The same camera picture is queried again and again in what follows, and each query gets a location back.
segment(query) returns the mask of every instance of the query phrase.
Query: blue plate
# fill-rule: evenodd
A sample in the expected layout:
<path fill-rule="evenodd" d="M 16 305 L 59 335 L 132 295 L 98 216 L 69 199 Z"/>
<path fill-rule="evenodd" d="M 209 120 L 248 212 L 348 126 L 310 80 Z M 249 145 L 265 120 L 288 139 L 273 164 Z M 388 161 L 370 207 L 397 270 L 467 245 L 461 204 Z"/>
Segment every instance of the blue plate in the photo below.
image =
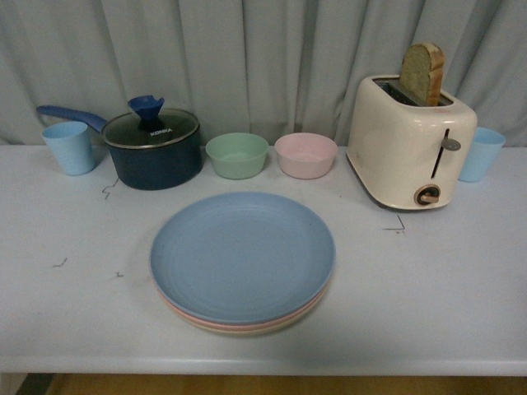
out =
<path fill-rule="evenodd" d="M 178 309 L 250 325 L 295 312 L 327 284 L 335 245 L 312 210 L 270 193 L 226 193 L 175 214 L 154 239 L 151 273 Z"/>

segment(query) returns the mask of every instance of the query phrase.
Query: green bowl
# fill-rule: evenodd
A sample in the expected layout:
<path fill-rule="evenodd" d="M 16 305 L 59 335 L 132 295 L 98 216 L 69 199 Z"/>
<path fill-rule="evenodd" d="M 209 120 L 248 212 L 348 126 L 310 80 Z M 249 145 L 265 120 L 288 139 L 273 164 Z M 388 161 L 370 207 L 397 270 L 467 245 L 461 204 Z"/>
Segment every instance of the green bowl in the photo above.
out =
<path fill-rule="evenodd" d="M 227 133 L 205 146 L 214 171 L 225 179 L 249 179 L 264 167 L 269 144 L 251 133 Z"/>

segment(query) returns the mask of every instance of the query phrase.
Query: cream toaster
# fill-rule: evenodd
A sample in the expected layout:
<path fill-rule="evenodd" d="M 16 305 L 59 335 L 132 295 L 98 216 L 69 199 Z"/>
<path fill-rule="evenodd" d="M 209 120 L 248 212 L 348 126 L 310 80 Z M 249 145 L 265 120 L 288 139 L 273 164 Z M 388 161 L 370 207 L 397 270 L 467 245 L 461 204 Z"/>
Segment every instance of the cream toaster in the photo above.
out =
<path fill-rule="evenodd" d="M 399 85 L 399 76 L 359 85 L 347 158 L 381 206 L 401 210 L 450 202 L 477 126 L 472 109 L 441 91 L 430 107 Z"/>

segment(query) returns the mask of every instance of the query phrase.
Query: saucepan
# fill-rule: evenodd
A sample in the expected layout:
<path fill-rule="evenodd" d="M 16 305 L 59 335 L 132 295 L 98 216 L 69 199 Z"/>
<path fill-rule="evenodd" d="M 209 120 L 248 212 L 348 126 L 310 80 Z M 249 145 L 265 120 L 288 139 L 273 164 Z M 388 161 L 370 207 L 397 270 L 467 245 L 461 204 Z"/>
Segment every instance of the saucepan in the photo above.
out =
<path fill-rule="evenodd" d="M 182 109 L 161 109 L 165 100 L 151 95 L 128 102 L 133 113 L 110 121 L 54 105 L 37 112 L 87 123 L 101 134 L 121 181 L 131 188 L 172 188 L 193 178 L 203 167 L 199 121 Z"/>

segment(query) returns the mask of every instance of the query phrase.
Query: white table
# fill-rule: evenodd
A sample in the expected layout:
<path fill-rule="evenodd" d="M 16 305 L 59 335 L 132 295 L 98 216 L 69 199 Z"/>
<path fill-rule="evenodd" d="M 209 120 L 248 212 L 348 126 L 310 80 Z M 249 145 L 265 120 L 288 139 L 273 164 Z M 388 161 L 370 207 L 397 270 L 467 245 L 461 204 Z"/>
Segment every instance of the white table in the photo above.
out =
<path fill-rule="evenodd" d="M 527 149 L 503 149 L 482 182 L 419 213 L 375 205 L 343 147 L 321 179 L 286 176 L 271 149 L 252 179 L 222 179 L 206 160 L 154 192 L 98 156 L 68 177 L 45 146 L 0 146 L 0 372 L 527 375 Z M 333 233 L 328 293 L 280 332 L 195 328 L 149 276 L 163 224 L 232 191 L 293 198 Z"/>

